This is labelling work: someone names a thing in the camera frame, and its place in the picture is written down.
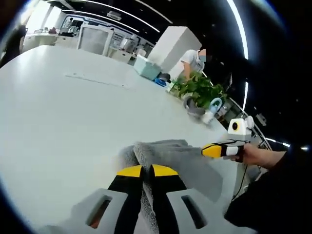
cable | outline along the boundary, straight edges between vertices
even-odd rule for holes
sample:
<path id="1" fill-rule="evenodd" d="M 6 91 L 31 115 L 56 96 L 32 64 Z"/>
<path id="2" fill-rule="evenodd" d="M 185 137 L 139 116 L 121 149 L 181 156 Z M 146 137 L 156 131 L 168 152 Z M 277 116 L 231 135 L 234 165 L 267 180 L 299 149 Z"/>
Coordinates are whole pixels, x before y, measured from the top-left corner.
<path id="1" fill-rule="evenodd" d="M 248 167 L 248 165 L 246 164 L 245 171 L 244 171 L 243 178 L 242 178 L 242 182 L 240 183 L 238 192 L 235 194 L 235 196 L 233 196 L 231 201 L 234 201 L 234 199 L 237 197 L 237 195 L 239 194 L 240 190 L 242 189 L 243 182 L 244 182 L 244 177 L 245 177 L 245 174 L 246 174 L 246 171 L 247 171 L 247 167 Z"/>

ceiling light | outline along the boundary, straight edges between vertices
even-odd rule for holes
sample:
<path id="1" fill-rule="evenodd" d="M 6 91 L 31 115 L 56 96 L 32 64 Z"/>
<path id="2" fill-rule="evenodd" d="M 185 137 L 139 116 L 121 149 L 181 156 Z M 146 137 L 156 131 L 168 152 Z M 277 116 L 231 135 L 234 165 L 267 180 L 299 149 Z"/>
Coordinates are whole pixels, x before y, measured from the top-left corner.
<path id="1" fill-rule="evenodd" d="M 287 144 L 287 143 L 282 143 L 284 146 L 286 146 L 286 147 L 290 147 L 290 144 Z"/>
<path id="2" fill-rule="evenodd" d="M 274 139 L 267 138 L 267 137 L 265 139 L 276 143 L 276 140 L 274 140 Z"/>
<path id="3" fill-rule="evenodd" d="M 136 16 L 134 16 L 134 15 L 132 15 L 132 14 L 126 12 L 126 11 L 123 11 L 123 10 L 121 10 L 121 9 L 119 9 L 119 8 L 116 8 L 116 7 L 113 7 L 113 6 L 104 4 L 104 3 L 96 2 L 96 1 L 89 1 L 89 0 L 75 0 L 75 1 L 82 1 L 82 2 L 89 2 L 89 3 L 99 4 L 99 5 L 102 5 L 102 6 L 107 6 L 107 7 L 113 8 L 113 9 L 115 9 L 115 10 L 121 11 L 121 12 L 123 12 L 123 13 L 125 13 L 125 14 L 127 14 L 127 15 L 129 15 L 129 16 L 132 16 L 133 18 L 135 18 L 135 19 L 141 21 L 142 23 L 144 23 L 144 24 L 150 26 L 150 27 L 153 28 L 155 31 L 157 31 L 158 33 L 160 33 L 160 31 L 159 31 L 158 29 L 156 29 L 155 27 L 153 27 L 153 26 L 150 25 L 149 23 L 147 23 L 147 22 L 145 22 L 144 20 L 142 20 L 142 19 L 140 19 L 140 18 L 138 18 L 138 17 L 136 17 Z"/>
<path id="4" fill-rule="evenodd" d="M 147 8 L 150 8 L 152 11 L 154 11 L 155 13 L 159 14 L 161 17 L 163 17 L 165 20 L 167 20 L 169 23 L 173 23 L 170 19 L 168 19 L 167 17 L 165 17 L 162 13 L 160 13 L 159 11 L 155 10 L 154 8 L 152 8 L 150 5 L 140 1 L 140 0 L 135 0 L 138 3 L 141 3 L 142 5 L 146 6 Z"/>
<path id="5" fill-rule="evenodd" d="M 240 36 L 242 37 L 244 57 L 245 57 L 245 59 L 248 59 L 247 39 L 246 39 L 245 29 L 243 26 L 242 19 L 240 18 L 237 7 L 235 6 L 233 0 L 227 0 L 227 1 L 228 1 L 228 4 L 230 5 L 231 10 L 233 11 L 234 17 L 236 19 L 236 22 L 237 22 L 237 25 L 239 28 Z"/>
<path id="6" fill-rule="evenodd" d="M 243 103 L 243 111 L 245 110 L 246 107 L 246 101 L 247 101 L 247 94 L 248 94 L 248 82 L 245 83 L 245 96 L 244 96 L 244 103 Z"/>
<path id="7" fill-rule="evenodd" d="M 101 18 L 104 18 L 104 19 L 107 19 L 107 20 L 111 20 L 111 21 L 113 21 L 113 22 L 115 22 L 115 23 L 119 23 L 119 24 L 121 24 L 121 25 L 123 25 L 123 26 L 125 26 L 125 27 L 127 27 L 127 28 L 130 28 L 130 29 L 132 29 L 133 31 L 136 31 L 136 32 L 139 33 L 139 31 L 138 31 L 137 29 L 134 29 L 134 28 L 132 28 L 132 27 L 130 27 L 130 26 L 124 24 L 124 23 L 120 23 L 120 22 L 118 22 L 117 20 L 114 20 L 114 19 L 111 19 L 111 18 L 108 18 L 108 17 L 105 17 L 105 16 L 100 16 L 100 15 L 96 15 L 96 14 L 88 13 L 88 12 L 84 12 L 84 11 L 73 11 L 73 10 L 63 10 L 63 11 L 65 11 L 65 12 L 76 12 L 76 13 L 81 13 L 81 14 L 87 14 L 87 15 L 91 15 L 91 16 L 101 17 Z"/>

ceiling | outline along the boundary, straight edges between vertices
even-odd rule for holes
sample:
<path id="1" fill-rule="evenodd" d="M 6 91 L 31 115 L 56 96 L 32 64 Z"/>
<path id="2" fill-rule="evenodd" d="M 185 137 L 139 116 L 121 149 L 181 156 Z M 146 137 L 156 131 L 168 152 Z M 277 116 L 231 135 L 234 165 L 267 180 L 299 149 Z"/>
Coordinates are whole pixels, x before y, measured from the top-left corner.
<path id="1" fill-rule="evenodd" d="M 241 106 L 245 82 L 249 83 L 245 110 L 250 115 L 263 114 L 267 126 L 261 130 L 267 137 L 291 144 L 309 143 L 303 134 L 310 126 L 305 121 L 309 116 L 309 85 L 305 77 L 312 53 L 308 6 L 284 0 L 272 0 L 270 5 L 263 0 L 142 0 L 144 4 L 139 0 L 94 1 L 126 11 L 159 30 L 121 13 L 120 22 L 139 30 L 138 35 L 151 43 L 156 43 L 170 25 L 188 26 L 214 55 L 214 63 L 206 65 L 205 73 L 213 82 L 222 82 L 224 74 L 231 71 L 234 90 L 230 96 Z M 248 60 L 244 58 L 242 37 L 229 1 L 235 3 L 243 23 Z M 113 10 L 90 2 L 66 3 L 77 11 L 102 16 Z M 68 9 L 61 2 L 52 4 Z"/>

hand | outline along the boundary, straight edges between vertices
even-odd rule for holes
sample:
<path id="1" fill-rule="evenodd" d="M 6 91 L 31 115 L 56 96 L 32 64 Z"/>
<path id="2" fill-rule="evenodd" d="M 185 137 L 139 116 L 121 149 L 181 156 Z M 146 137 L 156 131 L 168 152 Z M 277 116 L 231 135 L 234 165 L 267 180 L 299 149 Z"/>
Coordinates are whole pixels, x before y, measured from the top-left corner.
<path id="1" fill-rule="evenodd" d="M 258 149 L 248 143 L 244 145 L 243 163 L 248 165 L 259 165 L 270 169 L 284 156 L 284 154 L 285 152 Z M 238 156 L 232 156 L 231 160 L 236 160 L 238 158 Z"/>

white shirt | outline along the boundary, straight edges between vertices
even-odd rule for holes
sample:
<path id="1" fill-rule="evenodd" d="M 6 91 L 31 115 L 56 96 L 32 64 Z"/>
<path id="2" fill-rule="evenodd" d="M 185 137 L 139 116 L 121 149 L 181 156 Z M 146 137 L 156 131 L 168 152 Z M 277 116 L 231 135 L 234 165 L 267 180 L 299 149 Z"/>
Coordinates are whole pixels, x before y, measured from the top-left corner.
<path id="1" fill-rule="evenodd" d="M 169 72 L 172 80 L 177 79 L 178 76 L 183 73 L 183 62 L 189 63 L 192 71 L 202 72 L 204 70 L 205 63 L 199 59 L 198 52 L 199 51 L 196 50 L 188 50 L 185 52 L 185 54 Z"/>

